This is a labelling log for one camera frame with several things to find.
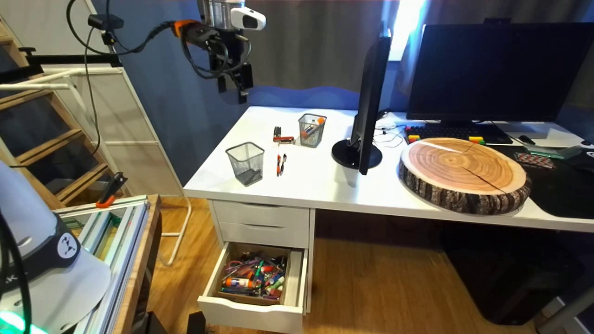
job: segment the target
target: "floor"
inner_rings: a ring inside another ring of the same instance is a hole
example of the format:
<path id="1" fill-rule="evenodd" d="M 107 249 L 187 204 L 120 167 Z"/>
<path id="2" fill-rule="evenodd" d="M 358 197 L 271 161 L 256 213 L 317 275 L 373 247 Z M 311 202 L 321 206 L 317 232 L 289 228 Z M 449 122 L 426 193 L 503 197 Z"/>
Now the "floor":
<path id="1" fill-rule="evenodd" d="M 178 230 L 183 200 L 163 200 L 163 230 Z M 319 213 L 315 230 L 311 334 L 530 334 L 534 325 L 501 326 L 486 321 L 436 243 L 430 223 L 393 217 Z M 220 252 L 204 200 L 193 215 L 172 265 L 165 265 L 174 239 L 161 237 L 148 310 L 167 332 L 183 334 L 187 315 L 198 312 Z M 254 330 L 207 325 L 213 334 Z"/>

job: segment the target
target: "black monitor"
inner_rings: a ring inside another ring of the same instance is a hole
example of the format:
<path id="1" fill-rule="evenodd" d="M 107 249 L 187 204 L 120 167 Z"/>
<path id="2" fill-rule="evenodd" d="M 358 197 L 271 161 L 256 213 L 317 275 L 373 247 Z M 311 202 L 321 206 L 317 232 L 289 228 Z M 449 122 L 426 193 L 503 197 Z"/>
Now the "black monitor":
<path id="1" fill-rule="evenodd" d="M 358 169 L 361 174 L 367 174 L 367 169 L 382 161 L 382 152 L 373 146 L 373 130 L 378 117 L 389 44 L 391 35 L 382 28 L 365 54 L 358 111 L 354 115 L 350 137 L 337 141 L 332 146 L 332 158 L 339 165 Z"/>
<path id="2" fill-rule="evenodd" d="M 408 119 L 553 121 L 594 24 L 426 24 Z"/>

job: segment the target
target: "blue wall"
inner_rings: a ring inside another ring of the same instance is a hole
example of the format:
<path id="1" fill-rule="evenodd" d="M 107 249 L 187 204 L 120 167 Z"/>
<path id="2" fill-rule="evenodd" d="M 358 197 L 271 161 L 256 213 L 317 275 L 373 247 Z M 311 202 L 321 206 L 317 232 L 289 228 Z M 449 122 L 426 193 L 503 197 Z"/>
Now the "blue wall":
<path id="1" fill-rule="evenodd" d="M 116 37 L 131 48 L 161 20 L 198 18 L 196 0 L 111 2 L 111 13 L 124 18 Z M 206 54 L 194 52 L 206 65 Z M 187 65 L 178 39 L 159 33 L 141 54 L 122 56 L 124 69 L 159 135 L 181 184 L 207 158 L 245 106 L 235 91 L 219 95 L 213 80 L 198 78 Z"/>

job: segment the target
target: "dark curtain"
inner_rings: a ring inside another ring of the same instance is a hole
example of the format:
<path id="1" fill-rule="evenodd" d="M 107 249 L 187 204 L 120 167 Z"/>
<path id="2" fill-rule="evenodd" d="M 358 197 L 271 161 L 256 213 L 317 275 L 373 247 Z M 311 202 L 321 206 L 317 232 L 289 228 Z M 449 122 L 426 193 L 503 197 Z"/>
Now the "dark curtain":
<path id="1" fill-rule="evenodd" d="M 508 18 L 510 22 L 582 22 L 590 0 L 426 0 L 426 24 L 482 24 L 486 18 Z M 393 95 L 406 96 L 421 26 L 410 35 L 402 61 L 397 67 L 397 83 Z M 594 80 L 594 52 L 586 57 L 575 85 L 568 96 L 573 106 L 594 108 L 588 93 L 588 82 Z"/>
<path id="2" fill-rule="evenodd" d="M 248 0 L 267 17 L 246 33 L 256 85 L 334 85 L 358 91 L 365 52 L 397 0 Z"/>

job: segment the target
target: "cable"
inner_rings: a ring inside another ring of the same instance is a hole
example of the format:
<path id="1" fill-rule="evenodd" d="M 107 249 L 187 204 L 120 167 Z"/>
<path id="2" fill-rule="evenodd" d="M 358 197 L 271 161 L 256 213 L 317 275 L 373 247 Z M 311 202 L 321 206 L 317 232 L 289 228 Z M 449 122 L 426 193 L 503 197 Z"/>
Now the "cable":
<path id="1" fill-rule="evenodd" d="M 111 17 L 109 11 L 111 11 L 111 0 L 105 0 L 105 17 L 107 17 L 107 20 L 109 20 L 109 17 Z M 115 30 L 109 28 L 107 33 L 111 33 L 113 41 L 115 41 L 120 48 L 124 48 L 124 52 L 129 52 L 129 48 L 118 41 Z"/>
<path id="2" fill-rule="evenodd" d="M 7 249 L 5 243 L 1 243 L 1 239 L 0 239 L 0 252 L 1 252 L 1 263 L 0 263 L 0 300 L 1 300 L 3 282 L 5 282 L 5 276 L 7 276 L 7 269 L 11 265 L 9 249 Z"/>
<path id="3" fill-rule="evenodd" d="M 14 241 L 12 232 L 9 230 L 1 211 L 0 211 L 0 243 L 7 247 L 7 250 L 12 254 L 12 262 L 14 262 L 14 275 L 18 280 L 18 289 L 20 289 L 20 297 L 22 297 L 22 319 L 24 319 L 24 334 L 31 332 L 31 295 L 29 295 L 29 284 L 27 278 L 24 275 L 24 265 L 22 265 L 22 258 L 20 258 L 20 250 L 18 245 Z"/>
<path id="4" fill-rule="evenodd" d="M 66 5 L 66 24 L 68 24 L 68 30 L 72 31 L 74 39 L 83 44 L 87 50 L 94 52 L 94 54 L 100 54 L 100 56 L 126 56 L 126 54 L 137 54 L 141 50 L 144 50 L 144 46 L 148 44 L 148 41 L 152 41 L 157 33 L 165 31 L 165 30 L 170 30 L 174 20 L 163 20 L 161 24 L 157 24 L 155 28 L 152 28 L 148 31 L 148 35 L 144 37 L 144 41 L 141 44 L 137 44 L 135 48 L 129 48 L 126 52 L 102 52 L 102 50 L 96 50 L 92 48 L 89 43 L 81 41 L 81 37 L 76 33 L 74 30 L 74 24 L 72 24 L 72 5 L 74 5 L 76 0 L 68 0 L 68 5 Z"/>
<path id="5" fill-rule="evenodd" d="M 198 74 L 200 78 L 204 80 L 211 80 L 211 78 L 219 78 L 222 74 L 222 70 L 209 70 L 209 69 L 204 69 L 200 65 L 196 65 L 193 59 L 191 59 L 191 54 L 189 54 L 189 48 L 187 48 L 187 41 L 185 37 L 181 35 L 180 37 L 180 43 L 181 43 L 181 50 L 183 50 L 183 56 L 187 59 L 187 63 L 191 65 L 193 72 Z M 228 50 L 226 46 L 222 44 L 222 52 L 224 52 L 224 63 L 228 61 Z"/>
<path id="6" fill-rule="evenodd" d="M 92 93 L 90 74 L 89 74 L 89 48 L 85 48 L 83 63 L 85 63 L 85 80 L 87 80 L 87 87 L 89 87 L 89 98 L 90 98 L 90 109 L 92 109 L 92 122 L 94 122 L 94 135 L 96 135 L 96 145 L 94 145 L 94 148 L 92 148 L 92 152 L 90 152 L 90 156 L 94 156 L 96 150 L 98 150 L 98 146 L 100 146 L 100 130 L 98 130 L 96 104 L 94 104 L 94 93 Z"/>

